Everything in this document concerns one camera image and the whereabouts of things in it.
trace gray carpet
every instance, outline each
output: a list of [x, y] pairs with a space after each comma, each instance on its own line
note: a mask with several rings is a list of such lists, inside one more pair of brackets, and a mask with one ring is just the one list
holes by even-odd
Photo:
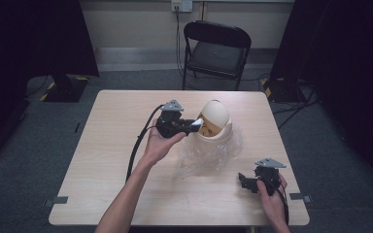
[[[254, 79], [269, 69], [246, 69], [240, 90], [259, 90]], [[29, 83], [33, 92], [45, 80]], [[30, 95], [23, 122], [0, 151], [0, 232], [93, 232], [94, 226], [52, 226], [45, 200], [57, 195], [97, 93], [102, 89], [181, 89], [177, 70], [103, 72], [79, 103], [43, 103], [49, 85]], [[188, 79], [197, 89], [232, 90], [234, 82]], [[306, 95], [312, 87], [302, 85]], [[273, 104], [277, 112], [296, 104]], [[281, 125], [293, 112], [276, 114]], [[373, 171], [342, 140], [322, 105], [309, 106], [280, 129], [311, 221], [292, 232], [373, 232]], [[246, 228], [134, 228], [133, 232], [246, 232]], [[272, 232], [269, 227], [261, 232]]]

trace chair backrest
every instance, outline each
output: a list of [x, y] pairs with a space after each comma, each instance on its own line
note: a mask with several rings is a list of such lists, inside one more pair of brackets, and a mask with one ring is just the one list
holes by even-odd
[[220, 44], [228, 47], [251, 48], [251, 37], [236, 26], [197, 20], [184, 27], [184, 36], [195, 41]]

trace human hand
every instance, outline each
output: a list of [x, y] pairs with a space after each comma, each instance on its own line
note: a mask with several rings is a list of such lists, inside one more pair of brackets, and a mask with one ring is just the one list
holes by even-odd
[[[287, 187], [287, 181], [280, 173], [279, 176], [282, 185], [280, 185], [278, 189], [284, 194], [284, 189]], [[262, 209], [274, 230], [276, 232], [289, 232], [289, 228], [286, 223], [284, 203], [280, 194], [275, 191], [272, 196], [269, 196], [265, 183], [262, 181], [257, 181], [256, 185], [259, 190]]]
[[[156, 119], [153, 121], [153, 126], [156, 125]], [[187, 134], [184, 132], [174, 135], [172, 138], [164, 138], [155, 127], [150, 130], [147, 147], [145, 149], [144, 158], [153, 166], [161, 160], [168, 151], [180, 142]]]

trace handheld controller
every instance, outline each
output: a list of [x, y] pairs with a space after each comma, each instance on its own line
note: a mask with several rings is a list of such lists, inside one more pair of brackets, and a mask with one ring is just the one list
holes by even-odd
[[164, 138], [185, 132], [198, 132], [203, 124], [203, 119], [182, 119], [183, 107], [176, 100], [171, 100], [161, 107], [161, 115], [156, 122], [156, 129]]
[[249, 189], [252, 193], [257, 193], [258, 187], [256, 186], [256, 181], [260, 180], [265, 183], [268, 195], [272, 196], [274, 191], [281, 185], [278, 168], [286, 168], [287, 166], [272, 158], [265, 158], [257, 161], [255, 165], [258, 165], [254, 169], [255, 179], [246, 178], [241, 173], [238, 173], [241, 186]]

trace chair seat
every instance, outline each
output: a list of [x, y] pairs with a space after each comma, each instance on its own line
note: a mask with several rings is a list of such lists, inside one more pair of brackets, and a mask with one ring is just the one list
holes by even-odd
[[234, 78], [240, 72], [244, 54], [244, 50], [240, 48], [198, 42], [188, 61], [188, 68], [208, 72], [214, 70]]

